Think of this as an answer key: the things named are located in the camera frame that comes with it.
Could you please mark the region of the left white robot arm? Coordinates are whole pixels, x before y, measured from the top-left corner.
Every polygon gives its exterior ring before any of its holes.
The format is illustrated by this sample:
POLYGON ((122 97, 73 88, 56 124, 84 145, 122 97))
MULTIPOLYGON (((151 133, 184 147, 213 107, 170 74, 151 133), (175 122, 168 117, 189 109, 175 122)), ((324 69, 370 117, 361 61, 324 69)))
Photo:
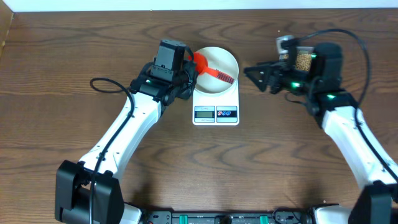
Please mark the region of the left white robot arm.
POLYGON ((120 182, 146 132, 176 98, 189 99, 196 64, 186 44, 164 39, 153 61, 129 87, 112 80, 127 98, 104 136, 78 162, 65 160, 56 173, 55 219, 62 223, 139 223, 142 210, 126 203, 120 182))

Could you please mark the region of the pile of soybeans in container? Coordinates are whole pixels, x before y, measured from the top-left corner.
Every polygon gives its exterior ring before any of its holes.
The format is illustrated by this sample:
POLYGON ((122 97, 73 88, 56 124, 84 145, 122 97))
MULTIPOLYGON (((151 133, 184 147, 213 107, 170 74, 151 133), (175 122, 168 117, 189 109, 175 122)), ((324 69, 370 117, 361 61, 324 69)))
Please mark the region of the pile of soybeans in container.
POLYGON ((312 63, 312 54, 310 53, 298 53, 294 68, 304 72, 309 72, 312 63))

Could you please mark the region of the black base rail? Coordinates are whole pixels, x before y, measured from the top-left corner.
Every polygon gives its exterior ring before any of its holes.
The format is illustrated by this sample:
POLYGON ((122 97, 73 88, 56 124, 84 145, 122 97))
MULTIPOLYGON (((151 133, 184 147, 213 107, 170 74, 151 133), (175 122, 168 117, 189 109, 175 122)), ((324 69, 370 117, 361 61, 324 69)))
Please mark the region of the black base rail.
POLYGON ((312 224, 312 216, 300 211, 273 212, 171 212, 145 211, 138 224, 312 224))

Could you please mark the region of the red plastic measuring scoop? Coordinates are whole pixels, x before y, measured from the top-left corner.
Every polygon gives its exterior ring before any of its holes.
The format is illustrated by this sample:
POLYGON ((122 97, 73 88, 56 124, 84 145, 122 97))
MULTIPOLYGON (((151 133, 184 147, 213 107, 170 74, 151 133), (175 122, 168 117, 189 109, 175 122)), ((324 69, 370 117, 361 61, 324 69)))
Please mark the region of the red plastic measuring scoop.
POLYGON ((193 57, 189 56, 188 59, 193 60, 196 63, 195 70, 198 72, 199 75, 203 75, 203 74, 207 73, 207 74, 211 75, 212 77, 217 78, 218 80, 221 80, 221 81, 229 83, 229 84, 233 84, 235 81, 235 79, 232 76, 230 76, 224 72, 221 72, 217 69, 210 68, 208 66, 208 61, 207 61, 206 57, 199 52, 195 52, 193 54, 193 57))

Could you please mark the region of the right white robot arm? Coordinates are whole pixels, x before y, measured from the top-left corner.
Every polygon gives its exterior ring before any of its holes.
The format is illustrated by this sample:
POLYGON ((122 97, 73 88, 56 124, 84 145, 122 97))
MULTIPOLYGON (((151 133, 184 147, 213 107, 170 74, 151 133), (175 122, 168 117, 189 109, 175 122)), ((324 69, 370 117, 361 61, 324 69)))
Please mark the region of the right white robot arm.
POLYGON ((301 104, 338 146, 361 189, 353 208, 315 205, 302 223, 397 223, 397 164, 369 129, 359 102, 341 87, 341 47, 302 47, 291 35, 278 38, 277 47, 277 61, 247 67, 244 74, 260 91, 303 96, 301 104))

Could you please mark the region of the white round bowl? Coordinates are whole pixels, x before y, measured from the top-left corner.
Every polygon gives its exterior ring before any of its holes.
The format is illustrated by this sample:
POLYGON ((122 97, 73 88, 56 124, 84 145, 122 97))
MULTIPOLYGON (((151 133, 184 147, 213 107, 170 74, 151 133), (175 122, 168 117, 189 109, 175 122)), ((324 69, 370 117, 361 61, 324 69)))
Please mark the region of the white round bowl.
POLYGON ((195 91, 205 96, 228 95, 238 84, 239 65, 234 55, 221 47, 204 47, 195 53, 204 56, 207 67, 217 72, 225 73, 232 79, 231 83, 220 80, 213 75, 203 71, 198 72, 195 91))

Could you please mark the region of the white digital kitchen scale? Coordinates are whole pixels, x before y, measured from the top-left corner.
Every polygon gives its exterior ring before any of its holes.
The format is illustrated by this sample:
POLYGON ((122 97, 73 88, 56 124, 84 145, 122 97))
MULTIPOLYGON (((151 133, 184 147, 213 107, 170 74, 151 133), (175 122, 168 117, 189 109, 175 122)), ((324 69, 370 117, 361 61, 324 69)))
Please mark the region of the white digital kitchen scale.
POLYGON ((196 126, 237 126, 239 124, 239 85, 210 93, 197 85, 193 92, 192 123, 196 126))

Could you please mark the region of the clear plastic container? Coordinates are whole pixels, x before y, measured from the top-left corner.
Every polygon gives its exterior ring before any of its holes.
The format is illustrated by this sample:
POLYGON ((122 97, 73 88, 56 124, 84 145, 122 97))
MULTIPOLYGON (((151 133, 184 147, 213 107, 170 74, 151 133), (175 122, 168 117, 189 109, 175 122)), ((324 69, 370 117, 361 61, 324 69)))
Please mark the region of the clear plastic container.
POLYGON ((313 53, 313 47, 294 47, 293 53, 296 53, 295 61, 289 60, 289 51, 287 49, 277 48, 279 60, 282 62, 284 70, 298 70, 301 72, 309 72, 312 60, 316 57, 313 53))

